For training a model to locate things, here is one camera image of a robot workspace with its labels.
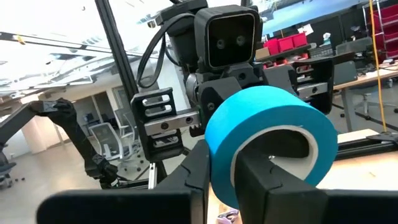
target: blue tape roll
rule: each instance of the blue tape roll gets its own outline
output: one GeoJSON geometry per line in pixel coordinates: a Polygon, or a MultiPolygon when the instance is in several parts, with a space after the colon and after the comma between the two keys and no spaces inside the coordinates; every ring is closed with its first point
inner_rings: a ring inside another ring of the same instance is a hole
{"type": "Polygon", "coordinates": [[[237,151],[251,139],[273,129],[299,130],[312,147],[310,155],[300,161],[302,167],[297,159],[275,158],[273,162],[312,185],[317,185],[329,171],[338,150],[337,133],[329,119],[280,88],[247,88],[224,101],[206,127],[211,185],[223,203],[238,208],[233,187],[237,151]]]}

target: workbench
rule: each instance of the workbench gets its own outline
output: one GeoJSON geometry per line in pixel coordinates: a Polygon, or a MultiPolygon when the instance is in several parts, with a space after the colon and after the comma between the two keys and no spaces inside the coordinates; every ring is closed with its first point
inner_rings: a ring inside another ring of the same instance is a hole
{"type": "MultiPolygon", "coordinates": [[[[392,78],[398,76],[398,63],[395,65],[382,64],[380,65],[380,79],[392,78]]],[[[377,80],[377,71],[368,72],[366,75],[359,76],[357,80],[335,85],[334,90],[341,90],[341,99],[343,100],[344,114],[347,122],[348,131],[358,130],[358,117],[355,115],[355,108],[353,103],[353,93],[350,91],[351,87],[362,85],[377,80]]]]}
{"type": "MultiPolygon", "coordinates": [[[[372,129],[339,134],[338,142],[364,139],[378,134],[372,129]]],[[[345,159],[333,163],[325,178],[318,184],[320,189],[398,190],[398,152],[345,159]]],[[[211,187],[209,189],[207,224],[215,224],[220,213],[229,210],[220,202],[211,187]]],[[[242,224],[240,218],[235,224],[242,224]]]]}

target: gray floor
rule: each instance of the gray floor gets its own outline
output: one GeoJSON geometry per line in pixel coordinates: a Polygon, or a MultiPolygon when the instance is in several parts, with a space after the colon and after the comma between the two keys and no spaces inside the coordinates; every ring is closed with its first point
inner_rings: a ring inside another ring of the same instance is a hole
{"type": "MultiPolygon", "coordinates": [[[[383,100],[398,105],[398,85],[391,89],[383,90],[383,100]]],[[[337,96],[335,102],[342,105],[341,99],[337,96]]],[[[340,118],[342,110],[333,108],[328,117],[335,124],[336,130],[341,133],[347,132],[344,118],[340,118]]],[[[379,108],[370,108],[369,114],[380,119],[379,108]]],[[[388,123],[398,126],[398,114],[394,114],[392,109],[385,110],[388,123]]],[[[382,126],[363,118],[358,118],[359,128],[371,128],[375,131],[382,131],[382,126]]],[[[188,136],[188,132],[183,134],[184,143],[192,148],[197,139],[188,136]]],[[[175,157],[165,161],[167,172],[172,172],[184,159],[184,156],[175,157]]],[[[24,155],[15,158],[17,166],[12,170],[13,178],[26,178],[25,181],[18,181],[10,189],[0,190],[0,223],[35,223],[35,211],[40,202],[49,195],[67,189],[98,189],[97,181],[86,176],[83,168],[83,159],[72,144],[65,147],[55,147],[35,155],[24,155]]],[[[135,178],[138,173],[134,170],[127,172],[121,171],[121,175],[128,178],[135,178]]],[[[141,178],[147,178],[148,171],[143,172],[141,178]]]]}
{"type": "MultiPolygon", "coordinates": [[[[355,95],[353,101],[355,104],[357,104],[357,103],[361,102],[362,98],[363,98],[362,96],[355,95]]],[[[377,92],[372,93],[369,100],[373,101],[373,102],[379,102],[378,93],[377,92]]],[[[383,88],[382,89],[382,100],[383,100],[383,103],[390,103],[393,105],[398,105],[398,83],[394,83],[394,86],[392,88],[383,88]]],[[[335,96],[333,103],[336,105],[343,106],[343,102],[342,102],[340,96],[335,96]]],[[[346,125],[346,120],[345,120],[345,118],[340,118],[340,113],[342,113],[342,112],[343,112],[343,110],[336,108],[336,107],[332,107],[332,111],[328,115],[328,117],[335,125],[335,128],[337,131],[339,131],[340,133],[346,133],[348,131],[347,125],[346,125]]],[[[363,114],[363,108],[358,108],[357,112],[363,114]]],[[[381,114],[380,114],[379,107],[377,107],[377,106],[369,107],[369,115],[370,115],[370,117],[381,121],[381,114]]],[[[384,108],[384,116],[386,119],[386,123],[389,123],[398,128],[398,114],[394,113],[393,108],[384,108]]],[[[357,121],[358,121],[358,129],[370,128],[370,129],[373,129],[378,132],[383,131],[382,125],[377,124],[375,122],[366,121],[364,118],[361,118],[359,116],[357,116],[357,121]]],[[[389,128],[387,129],[387,131],[398,132],[398,131],[395,131],[395,130],[392,130],[389,128]]]]}

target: screw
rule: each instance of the screw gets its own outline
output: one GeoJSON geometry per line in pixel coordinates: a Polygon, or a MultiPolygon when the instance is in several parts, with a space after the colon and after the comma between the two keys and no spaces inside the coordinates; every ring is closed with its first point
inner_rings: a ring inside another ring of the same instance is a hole
{"type": "Polygon", "coordinates": [[[239,80],[244,80],[246,78],[246,74],[245,73],[240,73],[238,75],[239,80]]]}
{"type": "Polygon", "coordinates": [[[187,118],[185,119],[185,122],[187,122],[187,124],[192,123],[192,121],[193,121],[193,119],[192,119],[191,117],[187,117],[187,118]]]}
{"type": "Polygon", "coordinates": [[[167,124],[166,122],[162,123],[160,125],[160,128],[162,128],[163,130],[166,130],[167,128],[169,128],[169,124],[167,124]]]}
{"type": "Polygon", "coordinates": [[[208,104],[207,104],[207,109],[209,109],[209,110],[211,110],[211,111],[214,110],[214,107],[215,107],[215,106],[214,106],[214,103],[208,103],[208,104]]]}

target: ceiling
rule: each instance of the ceiling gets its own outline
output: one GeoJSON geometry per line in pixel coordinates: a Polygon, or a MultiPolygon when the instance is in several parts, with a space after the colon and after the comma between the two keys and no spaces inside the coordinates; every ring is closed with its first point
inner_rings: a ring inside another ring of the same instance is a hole
{"type": "MultiPolygon", "coordinates": [[[[109,1],[130,61],[139,60],[158,30],[158,27],[148,28],[146,22],[172,3],[168,0],[109,1]]],[[[267,10],[275,2],[284,7],[297,0],[253,2],[267,10]]],[[[95,76],[114,66],[93,0],[0,1],[2,3],[0,103],[4,97],[20,97],[37,89],[92,83],[95,76]]],[[[240,4],[240,0],[209,0],[208,4],[210,7],[240,4]]]]}

